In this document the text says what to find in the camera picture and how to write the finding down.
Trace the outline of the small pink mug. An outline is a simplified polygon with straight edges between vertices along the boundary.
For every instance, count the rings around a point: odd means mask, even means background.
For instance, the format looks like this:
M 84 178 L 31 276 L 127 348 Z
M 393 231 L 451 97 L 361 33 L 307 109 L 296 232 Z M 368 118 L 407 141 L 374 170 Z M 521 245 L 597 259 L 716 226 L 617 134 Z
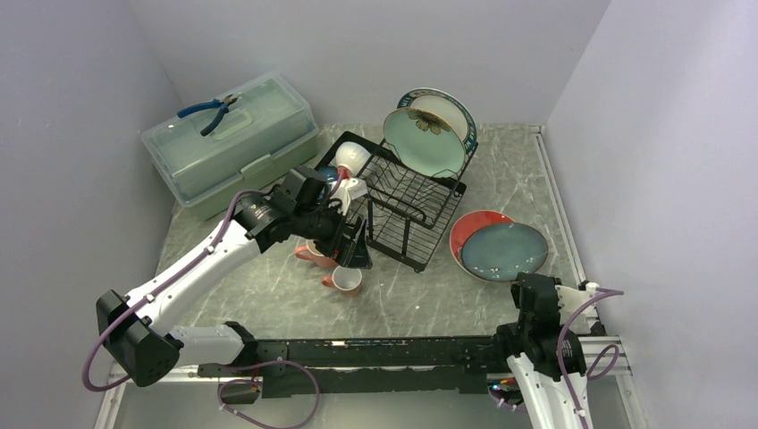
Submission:
M 360 269 L 337 266 L 331 274 L 324 276 L 321 283 L 347 296 L 356 296 L 360 292 L 363 274 Z

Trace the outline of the large pink mug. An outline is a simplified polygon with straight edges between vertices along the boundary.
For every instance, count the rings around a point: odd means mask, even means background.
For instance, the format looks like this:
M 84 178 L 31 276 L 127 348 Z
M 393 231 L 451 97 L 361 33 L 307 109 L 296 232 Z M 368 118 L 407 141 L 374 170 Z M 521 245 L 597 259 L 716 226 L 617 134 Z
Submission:
M 334 259 L 325 256 L 317 250 L 313 240 L 307 240 L 304 245 L 296 247 L 293 254 L 298 259 L 309 261 L 322 268 L 334 268 L 337 266 L 337 262 Z

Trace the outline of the dark blue speckled plate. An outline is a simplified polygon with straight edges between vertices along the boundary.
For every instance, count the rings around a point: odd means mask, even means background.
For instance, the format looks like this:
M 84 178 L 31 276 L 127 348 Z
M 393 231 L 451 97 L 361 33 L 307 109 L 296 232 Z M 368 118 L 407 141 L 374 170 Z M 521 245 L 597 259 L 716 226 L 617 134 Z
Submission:
M 459 251 L 462 266 L 489 282 L 513 282 L 535 273 L 549 254 L 546 238 L 523 223 L 497 223 L 474 232 Z

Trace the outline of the black wire dish rack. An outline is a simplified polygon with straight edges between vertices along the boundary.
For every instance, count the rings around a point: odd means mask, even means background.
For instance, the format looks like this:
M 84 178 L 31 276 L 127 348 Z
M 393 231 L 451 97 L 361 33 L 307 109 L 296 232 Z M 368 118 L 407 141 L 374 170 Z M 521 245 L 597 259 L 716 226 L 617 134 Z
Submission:
M 370 248 L 423 272 L 467 190 L 465 171 L 424 176 L 405 166 L 386 142 L 376 144 L 350 131 L 336 139 L 316 168 L 335 166 L 337 149 L 346 142 L 359 144 L 370 155 L 359 175 L 368 192 L 350 205 L 349 221 L 361 217 L 366 222 Z

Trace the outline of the dark blue tan bowl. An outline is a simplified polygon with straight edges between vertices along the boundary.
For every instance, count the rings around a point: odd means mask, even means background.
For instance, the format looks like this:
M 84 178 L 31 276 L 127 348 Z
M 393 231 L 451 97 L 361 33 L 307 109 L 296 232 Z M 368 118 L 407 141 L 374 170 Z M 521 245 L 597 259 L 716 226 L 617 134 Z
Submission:
M 317 170 L 326 178 L 326 186 L 329 190 L 332 190 L 334 185 L 339 179 L 339 171 L 337 167 L 327 165 Z

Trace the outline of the white ceramic bowl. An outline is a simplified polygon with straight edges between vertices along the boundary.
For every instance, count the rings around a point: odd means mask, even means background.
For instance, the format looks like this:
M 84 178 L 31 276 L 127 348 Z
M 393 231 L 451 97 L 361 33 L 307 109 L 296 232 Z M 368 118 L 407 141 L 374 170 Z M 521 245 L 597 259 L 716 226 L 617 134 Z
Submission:
M 371 154 L 358 143 L 344 141 L 337 148 L 333 163 L 338 168 L 346 169 L 349 177 L 357 177 L 370 156 Z

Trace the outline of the mint green flower plate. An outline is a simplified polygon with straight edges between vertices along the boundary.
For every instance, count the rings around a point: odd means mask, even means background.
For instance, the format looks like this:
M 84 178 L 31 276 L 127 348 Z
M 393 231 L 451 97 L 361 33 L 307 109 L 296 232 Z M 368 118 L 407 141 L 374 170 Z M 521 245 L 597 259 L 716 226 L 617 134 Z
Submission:
M 389 149 L 410 170 L 433 178 L 450 178 L 462 170 L 466 150 L 441 117 L 412 107 L 391 112 L 383 123 Z

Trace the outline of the green rimmed white plate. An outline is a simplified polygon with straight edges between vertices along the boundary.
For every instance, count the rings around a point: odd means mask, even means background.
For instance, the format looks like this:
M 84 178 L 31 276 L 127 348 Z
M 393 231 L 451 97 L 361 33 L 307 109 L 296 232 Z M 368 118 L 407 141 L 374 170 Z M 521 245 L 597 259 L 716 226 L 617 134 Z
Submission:
M 458 135 L 468 154 L 476 149 L 476 123 L 456 97 L 436 88 L 415 88 L 400 98 L 397 107 L 411 107 L 441 117 Z

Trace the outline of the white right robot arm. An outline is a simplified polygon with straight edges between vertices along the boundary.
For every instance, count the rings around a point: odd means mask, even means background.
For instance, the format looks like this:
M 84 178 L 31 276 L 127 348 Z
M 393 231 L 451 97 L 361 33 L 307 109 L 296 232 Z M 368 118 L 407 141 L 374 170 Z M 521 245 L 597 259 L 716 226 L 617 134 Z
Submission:
M 594 288 L 518 273 L 511 295 L 518 320 L 496 329 L 494 363 L 515 376 L 534 428 L 591 428 L 585 354 L 571 325 L 592 305 Z

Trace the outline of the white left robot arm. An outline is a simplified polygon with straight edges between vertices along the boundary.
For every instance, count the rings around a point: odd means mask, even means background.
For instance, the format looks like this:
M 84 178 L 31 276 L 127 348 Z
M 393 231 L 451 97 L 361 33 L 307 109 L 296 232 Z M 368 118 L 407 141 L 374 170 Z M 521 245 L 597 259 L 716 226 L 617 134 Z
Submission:
M 179 366 L 214 363 L 236 375 L 249 373 L 257 351 L 247 330 L 236 323 L 184 327 L 178 324 L 181 315 L 241 265 L 292 236 L 314 241 L 340 267 L 371 268 L 366 221 L 349 214 L 366 194 L 361 179 L 329 185 L 323 174 L 304 166 L 268 191 L 237 192 L 224 218 L 178 262 L 124 295 L 109 290 L 97 300 L 97 346 L 139 387 Z

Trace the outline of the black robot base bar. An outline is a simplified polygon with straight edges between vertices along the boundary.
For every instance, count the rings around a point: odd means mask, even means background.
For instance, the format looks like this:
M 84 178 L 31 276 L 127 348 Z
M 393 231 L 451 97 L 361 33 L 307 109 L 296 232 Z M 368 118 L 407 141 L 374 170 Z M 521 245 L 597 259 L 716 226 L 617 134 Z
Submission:
M 259 340 L 234 363 L 198 376 L 255 379 L 266 399 L 310 393 L 455 391 L 486 394 L 512 377 L 493 336 Z

